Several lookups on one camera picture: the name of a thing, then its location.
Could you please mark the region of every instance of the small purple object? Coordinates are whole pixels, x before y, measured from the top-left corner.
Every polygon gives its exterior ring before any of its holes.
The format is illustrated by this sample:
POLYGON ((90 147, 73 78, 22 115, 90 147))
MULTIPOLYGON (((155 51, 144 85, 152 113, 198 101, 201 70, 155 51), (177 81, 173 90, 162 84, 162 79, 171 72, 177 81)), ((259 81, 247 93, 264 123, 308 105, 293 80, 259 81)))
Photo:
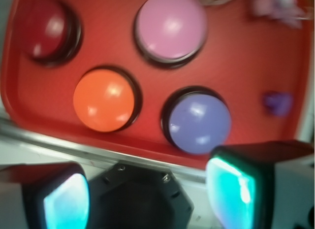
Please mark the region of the small purple object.
POLYGON ((135 24, 140 49, 159 62, 190 57, 206 35, 207 16, 198 0, 147 0, 135 24))
POLYGON ((166 138, 190 154, 208 154, 226 140, 231 116, 215 93, 188 87, 173 94, 162 112, 166 138))
POLYGON ((263 97, 263 104, 275 116, 286 116, 292 108, 293 97, 289 93, 268 92, 263 97))

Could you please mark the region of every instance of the red button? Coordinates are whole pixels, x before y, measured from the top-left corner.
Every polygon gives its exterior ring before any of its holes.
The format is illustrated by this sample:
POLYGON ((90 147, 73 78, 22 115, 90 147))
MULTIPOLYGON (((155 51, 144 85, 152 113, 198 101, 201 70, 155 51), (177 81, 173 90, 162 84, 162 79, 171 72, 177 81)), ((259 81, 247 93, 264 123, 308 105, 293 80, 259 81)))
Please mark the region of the red button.
POLYGON ((66 12, 56 0, 31 0, 18 8, 13 39, 20 49, 35 59, 54 55, 65 43, 66 12))

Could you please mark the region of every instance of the purple toy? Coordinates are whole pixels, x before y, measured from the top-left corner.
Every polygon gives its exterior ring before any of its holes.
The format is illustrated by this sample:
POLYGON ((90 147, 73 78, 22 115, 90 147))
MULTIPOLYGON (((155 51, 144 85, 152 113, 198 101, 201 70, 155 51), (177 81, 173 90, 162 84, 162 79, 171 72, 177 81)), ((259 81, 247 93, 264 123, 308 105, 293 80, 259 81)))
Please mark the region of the purple toy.
POLYGON ((293 103, 289 93, 268 92, 263 96, 263 104, 267 110, 275 116, 286 116, 291 110, 293 103))

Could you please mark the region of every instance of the screw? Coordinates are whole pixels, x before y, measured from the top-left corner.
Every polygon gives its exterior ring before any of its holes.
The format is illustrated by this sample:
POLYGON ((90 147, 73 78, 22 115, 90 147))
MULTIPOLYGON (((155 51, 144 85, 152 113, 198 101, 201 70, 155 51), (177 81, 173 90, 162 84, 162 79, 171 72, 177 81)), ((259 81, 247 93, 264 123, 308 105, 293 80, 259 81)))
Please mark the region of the screw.
POLYGON ((165 174, 163 177, 162 177, 162 181, 163 183, 167 183, 171 180, 171 177, 169 174, 165 174))
POLYGON ((125 166, 121 165, 119 168, 118 168, 118 171, 123 171, 125 170, 125 166))

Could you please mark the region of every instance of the purple button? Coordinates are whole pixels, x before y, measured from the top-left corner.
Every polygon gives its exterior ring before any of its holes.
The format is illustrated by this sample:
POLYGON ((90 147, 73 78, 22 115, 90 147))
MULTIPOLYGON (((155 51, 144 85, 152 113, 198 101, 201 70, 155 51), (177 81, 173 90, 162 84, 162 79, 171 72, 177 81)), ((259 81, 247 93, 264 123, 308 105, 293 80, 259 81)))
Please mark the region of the purple button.
POLYGON ((207 16, 198 0, 148 0, 136 20, 136 40, 159 62, 181 61, 204 43, 207 16))
POLYGON ((190 154, 207 154, 223 144, 231 129, 226 105, 211 91, 176 96, 176 100, 174 95, 169 99, 162 113, 166 138, 190 154))

